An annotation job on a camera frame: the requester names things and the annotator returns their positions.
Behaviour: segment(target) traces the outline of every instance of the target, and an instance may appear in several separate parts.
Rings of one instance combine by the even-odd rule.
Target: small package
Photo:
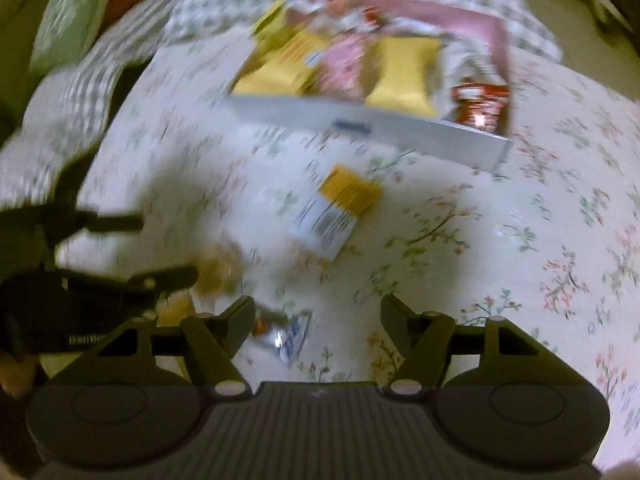
[[[322,54],[320,93],[335,99],[362,101],[360,82],[366,48],[363,34],[341,34]]]
[[[276,0],[255,23],[252,32],[257,55],[267,62],[294,35],[294,29],[287,23],[285,0]]]
[[[386,110],[437,117],[425,78],[440,46],[440,40],[435,38],[380,40],[380,79],[365,103]]]
[[[329,43],[318,34],[301,30],[255,72],[240,78],[237,94],[305,94],[316,82],[321,54]]]
[[[326,38],[374,32],[386,23],[377,7],[362,6],[359,0],[294,0],[288,8],[298,14],[303,27]]]
[[[500,114],[509,101],[509,89],[502,85],[467,83],[451,90],[460,101],[459,124],[490,134],[495,133]]]
[[[244,272],[242,249],[230,240],[207,244],[194,263],[198,281],[191,287],[191,297],[198,310],[212,308],[217,298],[233,293]]]
[[[376,183],[337,165],[305,204],[290,232],[321,260],[332,262],[358,218],[381,194],[382,189]]]
[[[310,321],[311,314],[288,316],[261,306],[255,316],[252,339],[290,366],[300,354]]]
[[[507,82],[498,74],[491,61],[487,47],[469,38],[453,37],[442,51],[443,72],[455,80],[450,88],[466,78],[477,83],[506,86]]]
[[[178,326],[180,322],[189,316],[195,316],[196,309],[193,306],[191,295],[182,290],[172,294],[165,301],[159,301],[156,305],[159,326]]]
[[[445,34],[442,27],[433,23],[396,16],[386,22],[385,34],[388,36],[427,36],[439,38]]]

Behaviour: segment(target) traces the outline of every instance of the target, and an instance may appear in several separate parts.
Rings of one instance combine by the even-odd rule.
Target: red snack package
[[[386,23],[385,17],[377,7],[363,7],[362,13],[365,23],[370,27],[380,28]]]
[[[451,89],[451,95],[460,101],[459,124],[490,134],[495,133],[502,109],[509,102],[506,86],[466,83]]]

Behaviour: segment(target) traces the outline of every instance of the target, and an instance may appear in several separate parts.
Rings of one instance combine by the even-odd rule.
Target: floral bedsheet
[[[81,192],[103,212],[142,210],[145,228],[79,235],[61,263],[127,276],[236,241],[246,257],[238,294],[313,312],[291,367],[245,343],[235,362],[254,386],[388,380],[401,362],[378,319],[388,292],[469,325],[500,314],[606,396],[612,419],[596,463],[640,456],[638,105],[513,49],[514,149],[499,173],[480,173],[332,132],[246,124],[223,94],[250,49],[234,28],[158,52]],[[338,162],[385,194],[323,268],[296,256],[287,230]]]

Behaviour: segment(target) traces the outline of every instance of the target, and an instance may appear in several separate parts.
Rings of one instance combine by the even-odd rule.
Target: white screw head
[[[391,383],[391,391],[396,395],[411,397],[422,391],[422,385],[413,379],[400,379]]]
[[[148,321],[155,321],[158,319],[158,313],[155,310],[145,310],[142,317]]]
[[[222,397],[237,397],[245,393],[246,384],[240,381],[221,381],[213,387],[213,390]]]

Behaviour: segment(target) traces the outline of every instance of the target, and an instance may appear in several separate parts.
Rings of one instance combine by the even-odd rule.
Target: pink wrapper
[[[360,84],[366,40],[363,34],[341,34],[322,54],[320,93],[337,99],[362,101]]]

